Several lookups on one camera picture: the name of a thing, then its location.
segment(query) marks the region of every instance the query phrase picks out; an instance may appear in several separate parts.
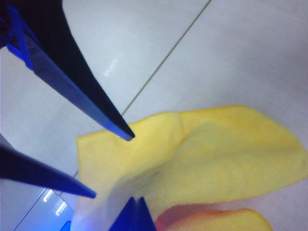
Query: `tile grout line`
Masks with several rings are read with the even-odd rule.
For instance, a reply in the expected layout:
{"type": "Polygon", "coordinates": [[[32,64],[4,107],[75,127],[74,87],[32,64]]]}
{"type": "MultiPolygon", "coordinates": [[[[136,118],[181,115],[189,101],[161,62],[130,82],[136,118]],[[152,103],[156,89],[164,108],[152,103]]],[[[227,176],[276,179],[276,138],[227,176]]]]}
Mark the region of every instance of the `tile grout line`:
{"type": "MultiPolygon", "coordinates": [[[[75,177],[78,174],[78,170],[76,171],[76,173],[73,175],[73,177],[75,177]]],[[[17,224],[16,228],[14,229],[14,231],[16,231],[16,229],[18,228],[18,226],[21,224],[21,222],[26,218],[26,216],[30,213],[31,209],[36,205],[36,203],[39,201],[39,199],[42,197],[42,195],[45,193],[45,191],[48,188],[45,188],[45,190],[42,192],[42,194],[38,197],[38,199],[34,202],[34,204],[31,206],[31,208],[28,210],[28,212],[24,215],[24,217],[21,219],[21,221],[17,224]]],[[[63,194],[63,192],[60,192],[59,195],[57,195],[58,197],[60,197],[62,200],[63,198],[61,197],[63,194]]]]}
{"type": "MultiPolygon", "coordinates": [[[[143,84],[143,86],[140,88],[140,90],[137,92],[137,94],[134,96],[134,98],[129,102],[129,104],[127,105],[127,107],[124,109],[124,111],[121,113],[121,115],[123,116],[124,113],[129,109],[129,107],[133,104],[133,102],[137,99],[137,97],[140,95],[140,93],[143,91],[143,89],[146,87],[146,85],[151,81],[151,79],[153,78],[153,76],[156,74],[156,72],[160,69],[160,67],[163,65],[163,63],[167,60],[167,58],[169,57],[169,55],[174,51],[174,49],[177,47],[177,45],[180,43],[180,41],[184,38],[184,36],[187,34],[187,32],[190,30],[190,28],[193,26],[193,24],[197,21],[197,19],[199,18],[199,16],[203,13],[203,11],[206,9],[206,7],[210,4],[212,0],[208,0],[206,2],[206,4],[203,6],[203,8],[201,9],[201,11],[197,14],[197,16],[194,18],[194,20],[192,21],[192,23],[188,26],[188,28],[184,31],[184,33],[181,35],[181,37],[176,41],[176,43],[172,46],[171,50],[167,53],[167,55],[163,58],[163,60],[159,63],[159,65],[157,66],[157,68],[152,72],[152,74],[150,75],[150,77],[145,81],[145,83],[143,84]]],[[[76,173],[73,175],[73,177],[75,177],[78,174],[78,170],[76,171],[76,173]]],[[[16,229],[18,228],[18,226],[21,224],[21,222],[26,218],[26,216],[29,214],[29,212],[31,211],[31,209],[35,206],[35,204],[39,201],[39,199],[41,198],[41,196],[45,193],[45,191],[47,190],[47,188],[43,191],[43,193],[38,197],[38,199],[35,201],[35,203],[32,205],[32,207],[28,210],[28,212],[25,214],[25,216],[21,219],[21,221],[18,223],[18,225],[16,226],[16,228],[14,229],[14,231],[16,231],[16,229]]]]}
{"type": "Polygon", "coordinates": [[[172,46],[171,50],[168,52],[168,54],[163,58],[163,60],[159,63],[157,68],[152,72],[150,77],[145,81],[143,86],[140,88],[140,90],[137,92],[137,94],[134,96],[134,98],[129,102],[127,107],[124,109],[124,111],[121,113],[123,116],[126,111],[130,108],[130,106],[134,103],[134,101],[137,99],[137,97],[140,95],[140,93],[143,91],[143,89],[146,87],[146,85],[151,81],[153,76],[156,74],[156,72],[160,69],[160,67],[164,64],[164,62],[167,60],[169,55],[173,52],[173,50],[176,48],[176,46],[180,43],[180,41],[184,38],[184,36],[187,34],[187,32],[190,30],[190,28],[193,26],[193,24],[196,22],[196,20],[199,18],[199,16],[203,13],[203,11],[206,9],[206,7],[210,4],[212,0],[208,0],[206,4],[203,6],[201,11],[197,14],[197,16],[194,18],[192,23],[188,26],[188,28],[184,31],[184,33],[181,35],[181,37],[176,41],[176,43],[172,46]]]}
{"type": "Polygon", "coordinates": [[[39,201],[39,199],[42,197],[42,195],[45,193],[45,191],[47,190],[47,188],[45,188],[45,190],[42,192],[42,194],[38,197],[38,199],[35,201],[35,203],[31,206],[31,208],[28,210],[28,212],[25,214],[25,216],[21,219],[21,221],[18,223],[18,225],[16,226],[16,228],[14,229],[14,231],[16,231],[16,229],[18,228],[18,226],[21,224],[21,222],[23,222],[23,220],[26,218],[26,216],[30,213],[31,209],[36,205],[36,203],[39,201]]]}

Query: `blue plastic part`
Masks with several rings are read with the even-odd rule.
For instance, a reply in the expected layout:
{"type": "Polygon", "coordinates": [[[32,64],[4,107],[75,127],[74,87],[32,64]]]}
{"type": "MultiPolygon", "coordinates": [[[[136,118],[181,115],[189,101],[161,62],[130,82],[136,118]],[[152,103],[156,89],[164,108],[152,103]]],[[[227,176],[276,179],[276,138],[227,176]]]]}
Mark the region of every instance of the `blue plastic part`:
{"type": "Polygon", "coordinates": [[[2,47],[5,47],[10,41],[10,37],[8,33],[5,33],[4,35],[0,36],[0,49],[2,47]]]}
{"type": "Polygon", "coordinates": [[[12,44],[8,43],[6,44],[7,49],[13,53],[17,58],[24,60],[23,58],[23,54],[21,53],[21,51],[19,49],[17,49],[15,46],[13,46],[12,44]]]}
{"type": "Polygon", "coordinates": [[[109,131],[129,141],[132,136],[117,126],[96,104],[57,66],[28,34],[26,45],[30,51],[34,73],[72,104],[109,131]]]}
{"type": "Polygon", "coordinates": [[[156,231],[144,198],[133,197],[124,206],[109,231],[156,231]]]}
{"type": "Polygon", "coordinates": [[[7,45],[7,47],[10,52],[12,52],[18,58],[23,60],[29,69],[33,70],[33,66],[30,60],[30,54],[26,46],[24,32],[27,32],[30,35],[33,35],[33,33],[29,30],[28,26],[25,24],[18,10],[9,4],[6,4],[6,6],[8,9],[8,14],[10,16],[10,20],[12,23],[12,29],[17,39],[19,49],[14,47],[12,44],[10,44],[9,46],[7,45]]]}
{"type": "Polygon", "coordinates": [[[95,198],[96,192],[74,177],[0,144],[0,178],[95,198]]]}
{"type": "Polygon", "coordinates": [[[70,231],[71,230],[71,221],[67,221],[63,227],[60,229],[60,231],[70,231]]]}

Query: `microfiber cloth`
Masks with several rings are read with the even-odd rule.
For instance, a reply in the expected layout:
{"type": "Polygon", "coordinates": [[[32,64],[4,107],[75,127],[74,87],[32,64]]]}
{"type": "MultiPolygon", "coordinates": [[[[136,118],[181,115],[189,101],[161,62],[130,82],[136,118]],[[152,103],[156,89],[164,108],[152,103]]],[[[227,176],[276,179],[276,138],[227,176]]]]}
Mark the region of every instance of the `microfiber cloth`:
{"type": "Polygon", "coordinates": [[[97,197],[78,199],[72,231],[108,230],[132,196],[144,197],[158,230],[267,231],[247,208],[198,212],[168,226],[159,216],[175,205],[261,196],[308,176],[297,138],[246,106],[162,113],[130,127],[130,142],[108,131],[77,138],[79,179],[97,197]]]}

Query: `white tile floor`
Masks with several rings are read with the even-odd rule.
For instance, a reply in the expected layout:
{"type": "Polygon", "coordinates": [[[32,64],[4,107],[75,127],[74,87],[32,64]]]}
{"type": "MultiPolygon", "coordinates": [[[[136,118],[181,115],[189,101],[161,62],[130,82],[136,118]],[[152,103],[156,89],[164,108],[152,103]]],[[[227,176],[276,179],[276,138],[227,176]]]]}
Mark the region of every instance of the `white tile floor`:
{"type": "MultiPolygon", "coordinates": [[[[205,5],[65,0],[64,10],[94,75],[128,122],[162,111],[246,104],[288,127],[308,148],[308,1],[212,0],[194,22],[205,5]]],[[[75,137],[101,129],[1,50],[1,132],[14,148],[74,175],[75,137]]],[[[285,204],[273,208],[288,209],[284,217],[266,214],[277,230],[289,230],[290,214],[301,223],[292,230],[308,230],[308,216],[300,214],[308,198],[296,201],[296,211],[290,197],[307,187],[305,181],[288,189],[285,204]]],[[[35,230],[58,231],[76,197],[60,194],[69,206],[56,216],[63,201],[52,194],[45,203],[47,192],[1,181],[1,230],[39,224],[35,230]]]]}

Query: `cloth fold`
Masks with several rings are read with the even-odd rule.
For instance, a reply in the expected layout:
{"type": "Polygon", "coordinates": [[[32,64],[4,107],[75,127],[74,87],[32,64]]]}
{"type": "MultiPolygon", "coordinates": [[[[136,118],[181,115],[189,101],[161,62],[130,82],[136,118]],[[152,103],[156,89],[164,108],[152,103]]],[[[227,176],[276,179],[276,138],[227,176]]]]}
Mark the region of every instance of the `cloth fold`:
{"type": "Polygon", "coordinates": [[[131,196],[143,196],[156,220],[175,205],[261,196],[308,176],[296,137],[245,106],[162,113],[130,127],[130,142],[107,131],[78,137],[79,179],[97,197],[78,199],[72,231],[108,230],[131,196]]]}

